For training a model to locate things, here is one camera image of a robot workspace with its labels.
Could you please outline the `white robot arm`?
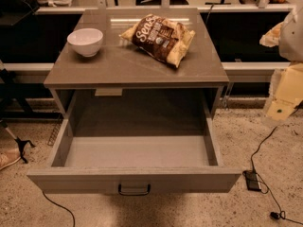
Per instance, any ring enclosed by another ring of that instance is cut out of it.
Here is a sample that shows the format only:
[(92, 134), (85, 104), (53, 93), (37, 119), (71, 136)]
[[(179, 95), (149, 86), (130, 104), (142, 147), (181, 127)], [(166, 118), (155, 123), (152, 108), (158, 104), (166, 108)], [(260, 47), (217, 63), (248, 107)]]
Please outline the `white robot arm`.
[(279, 55), (290, 62), (286, 69), (277, 69), (272, 75), (270, 97), (264, 106), (267, 118), (281, 122), (303, 101), (303, 8), (293, 9), (259, 43), (277, 46)]

